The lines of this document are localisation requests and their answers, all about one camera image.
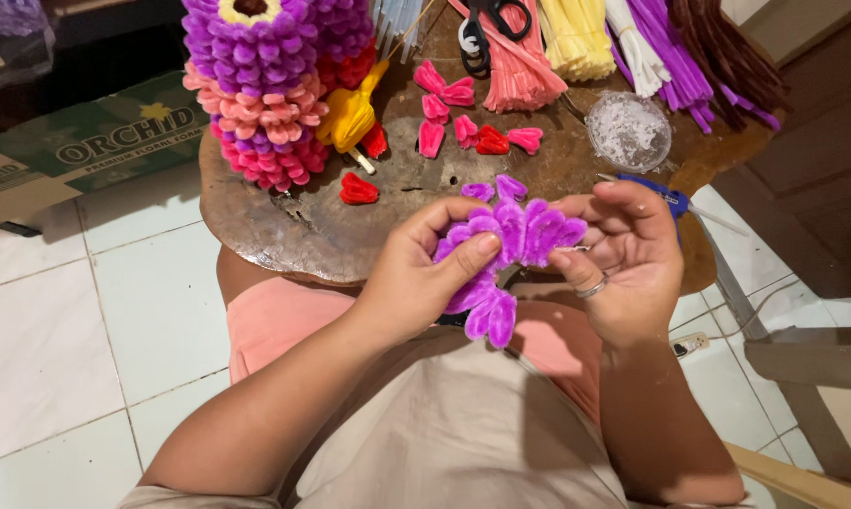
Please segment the door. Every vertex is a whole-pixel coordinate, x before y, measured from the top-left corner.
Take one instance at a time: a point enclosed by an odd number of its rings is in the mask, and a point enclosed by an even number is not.
[[[851,297],[851,24],[783,75],[781,133],[712,184],[817,295]]]

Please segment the cardboard box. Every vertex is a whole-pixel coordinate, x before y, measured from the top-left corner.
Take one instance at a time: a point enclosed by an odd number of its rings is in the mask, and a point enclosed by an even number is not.
[[[198,157],[209,115],[174,71],[0,134],[0,223]]]

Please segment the hand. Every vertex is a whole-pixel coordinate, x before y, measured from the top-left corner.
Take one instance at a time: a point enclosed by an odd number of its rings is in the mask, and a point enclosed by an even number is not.
[[[667,203],[635,182],[602,182],[592,195],[550,205],[589,224],[580,243],[588,251],[555,249],[548,255],[577,291],[607,285],[586,297],[595,332],[615,347],[635,341],[668,341],[670,316],[680,297],[683,257]]]
[[[363,313],[374,333],[392,343],[411,340],[426,330],[451,297],[500,250],[498,236],[486,232],[457,246],[440,263],[431,261],[438,232],[467,220],[470,212],[480,207],[489,208],[475,198],[444,198],[398,226],[387,237],[351,311]]]

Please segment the wooden table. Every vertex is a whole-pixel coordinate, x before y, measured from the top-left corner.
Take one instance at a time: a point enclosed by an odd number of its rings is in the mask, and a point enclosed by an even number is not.
[[[434,8],[423,18],[421,51],[412,62],[391,65],[373,95],[376,117],[384,125],[389,149],[368,177],[349,156],[333,153],[325,171],[313,175],[292,197],[270,194],[231,171],[221,157],[215,138],[206,132],[200,150],[203,194],[202,215],[212,233],[240,256],[260,266],[302,281],[332,285],[364,282],[388,233],[415,210],[438,197],[460,193],[470,182],[493,182],[508,173],[529,188],[529,197],[555,200],[569,194],[587,193],[598,181],[597,173],[616,169],[600,157],[589,141],[586,127],[561,101],[533,112],[496,114],[481,107],[489,81],[476,81],[475,106],[451,107],[455,118],[467,114],[482,125],[501,132],[517,127],[544,130],[536,156],[511,146],[504,156],[481,156],[462,150],[454,137],[453,122],[446,127],[441,151],[435,159],[420,156],[416,149],[422,121],[421,98],[427,93],[413,82],[413,69],[429,59],[448,82],[465,76],[460,63],[457,28],[462,17],[453,7]],[[571,86],[568,94],[584,114],[603,90],[629,90],[618,72],[608,79]],[[673,127],[673,146],[660,173],[644,177],[668,184],[692,196],[720,171],[732,168],[761,150],[773,133],[750,123],[742,133],[723,122],[703,135],[687,114],[668,114]],[[340,179],[347,171],[374,183],[381,197],[373,205],[344,204],[339,198]],[[714,283],[714,253],[702,227],[692,214],[680,219],[680,236],[686,258],[683,293],[699,292]]]

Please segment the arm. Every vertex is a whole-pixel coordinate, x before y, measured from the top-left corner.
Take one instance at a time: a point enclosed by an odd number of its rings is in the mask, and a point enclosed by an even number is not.
[[[464,220],[474,198],[435,202],[388,238],[359,299],[340,318],[193,412],[139,485],[187,493],[271,493],[312,437],[386,350],[428,328],[498,253],[483,234],[431,262],[435,233]]]
[[[583,305],[604,341],[601,423],[613,467],[638,502],[739,502],[739,472],[669,347],[683,260],[667,204],[634,182],[601,183],[593,193],[553,204],[589,223],[583,244],[591,249],[548,260],[578,291],[601,282],[602,271],[609,276]]]

